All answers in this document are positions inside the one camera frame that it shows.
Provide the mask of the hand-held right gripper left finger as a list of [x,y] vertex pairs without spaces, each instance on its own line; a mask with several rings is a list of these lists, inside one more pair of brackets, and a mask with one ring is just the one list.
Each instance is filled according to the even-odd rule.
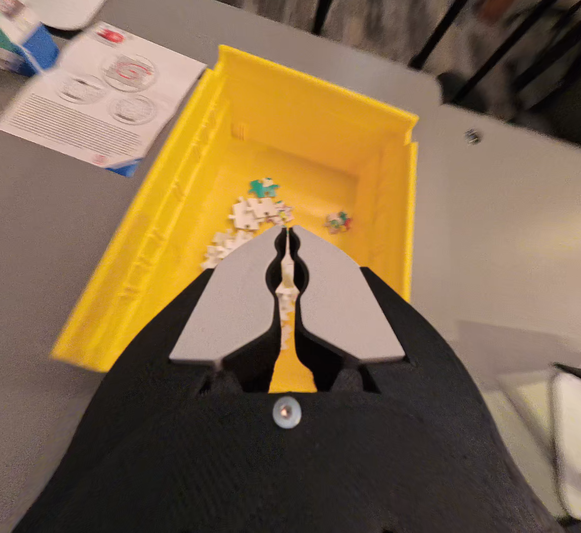
[[170,353],[171,362],[222,365],[270,329],[275,295],[267,285],[267,270],[278,257],[275,241],[283,233],[283,227],[273,226],[214,268]]

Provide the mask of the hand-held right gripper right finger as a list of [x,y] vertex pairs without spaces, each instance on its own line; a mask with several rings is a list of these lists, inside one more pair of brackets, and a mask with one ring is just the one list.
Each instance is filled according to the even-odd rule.
[[301,226],[297,261],[306,267],[300,319],[306,332],[361,363],[396,362],[405,352],[359,265]]

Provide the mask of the small puzzle piece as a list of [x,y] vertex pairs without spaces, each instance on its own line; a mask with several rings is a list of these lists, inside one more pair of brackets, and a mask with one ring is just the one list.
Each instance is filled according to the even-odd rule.
[[290,237],[290,230],[286,229],[285,253],[281,260],[281,286],[286,290],[296,288],[294,284],[294,260],[290,252]]

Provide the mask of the pile of puzzle pieces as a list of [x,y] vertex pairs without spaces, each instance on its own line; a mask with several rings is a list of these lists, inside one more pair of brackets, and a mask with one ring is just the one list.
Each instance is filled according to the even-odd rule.
[[212,243],[207,247],[205,261],[201,264],[202,274],[208,275],[208,280],[214,268],[230,253],[238,249],[244,243],[262,234],[273,226],[281,226],[284,233],[275,241],[278,251],[277,259],[267,270],[267,285],[275,295],[275,315],[270,329],[252,340],[248,345],[240,348],[231,357],[243,349],[249,348],[255,341],[260,341],[264,336],[278,334],[280,332],[280,290],[281,286],[281,260],[285,253],[286,224],[280,217],[280,209],[270,198],[244,198],[240,197],[232,207],[229,219],[234,224],[234,232],[218,232]]

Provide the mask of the yellow plastic bin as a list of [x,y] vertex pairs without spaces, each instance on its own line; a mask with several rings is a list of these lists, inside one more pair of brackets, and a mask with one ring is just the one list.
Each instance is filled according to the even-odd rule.
[[[202,272],[252,180],[280,185],[293,225],[332,242],[410,299],[417,116],[225,45],[200,80],[52,357],[107,372]],[[327,214],[352,227],[330,234]]]

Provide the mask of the red green puzzle piece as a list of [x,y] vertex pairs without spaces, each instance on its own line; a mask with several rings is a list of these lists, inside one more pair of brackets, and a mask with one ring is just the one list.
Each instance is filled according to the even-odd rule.
[[330,234],[338,234],[340,232],[347,232],[352,227],[353,218],[345,211],[327,214],[323,226]]

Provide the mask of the teal puzzle piece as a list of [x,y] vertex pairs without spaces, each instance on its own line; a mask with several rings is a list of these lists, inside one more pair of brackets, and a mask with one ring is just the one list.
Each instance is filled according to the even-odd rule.
[[257,198],[274,198],[278,194],[280,185],[275,183],[271,178],[253,180],[249,183],[248,193]]

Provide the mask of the colourful puzzle box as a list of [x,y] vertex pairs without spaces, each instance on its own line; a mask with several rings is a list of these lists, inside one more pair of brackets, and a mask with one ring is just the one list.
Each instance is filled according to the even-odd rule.
[[32,77],[51,69],[59,54],[28,0],[1,0],[1,70]]

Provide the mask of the white instruction leaflet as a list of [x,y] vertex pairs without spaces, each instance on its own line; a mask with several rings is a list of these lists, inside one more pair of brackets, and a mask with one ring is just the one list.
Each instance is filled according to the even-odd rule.
[[1,131],[130,178],[206,67],[101,21],[26,83]]

